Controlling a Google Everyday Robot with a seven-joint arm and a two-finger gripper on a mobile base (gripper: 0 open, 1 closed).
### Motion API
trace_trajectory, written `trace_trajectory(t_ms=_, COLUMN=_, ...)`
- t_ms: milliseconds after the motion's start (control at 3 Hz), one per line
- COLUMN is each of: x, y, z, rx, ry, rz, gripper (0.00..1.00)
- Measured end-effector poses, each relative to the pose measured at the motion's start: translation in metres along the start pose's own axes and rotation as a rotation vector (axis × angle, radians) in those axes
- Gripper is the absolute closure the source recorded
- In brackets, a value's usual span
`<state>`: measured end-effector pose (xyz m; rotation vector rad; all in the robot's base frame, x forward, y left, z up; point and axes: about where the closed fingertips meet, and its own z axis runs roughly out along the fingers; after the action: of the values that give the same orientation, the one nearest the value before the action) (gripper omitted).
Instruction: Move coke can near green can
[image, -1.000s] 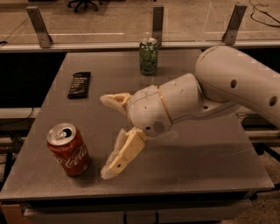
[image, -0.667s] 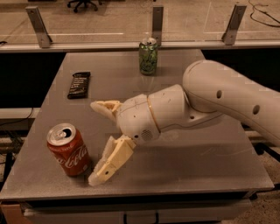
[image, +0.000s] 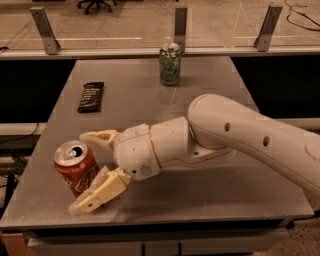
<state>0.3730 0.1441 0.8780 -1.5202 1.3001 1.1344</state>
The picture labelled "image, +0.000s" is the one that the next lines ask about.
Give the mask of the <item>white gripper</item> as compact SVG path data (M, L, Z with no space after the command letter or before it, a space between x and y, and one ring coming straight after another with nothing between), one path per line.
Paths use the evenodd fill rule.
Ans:
M127 189L131 177L142 181L160 173L146 124L128 128L121 134L116 130L85 132L79 139L103 152L108 160L114 159L121 169L110 171L104 166L90 187L69 206L71 214L89 213L113 200Z

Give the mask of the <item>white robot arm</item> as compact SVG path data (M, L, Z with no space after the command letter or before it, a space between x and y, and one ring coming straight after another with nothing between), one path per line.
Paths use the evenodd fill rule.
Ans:
M117 168L102 168L69 206L72 214L89 213L123 193L130 182L163 170L211 168L239 151L305 191L320 195L320 135L268 118L217 94L195 98L188 115L122 132L86 132L79 139L104 150Z

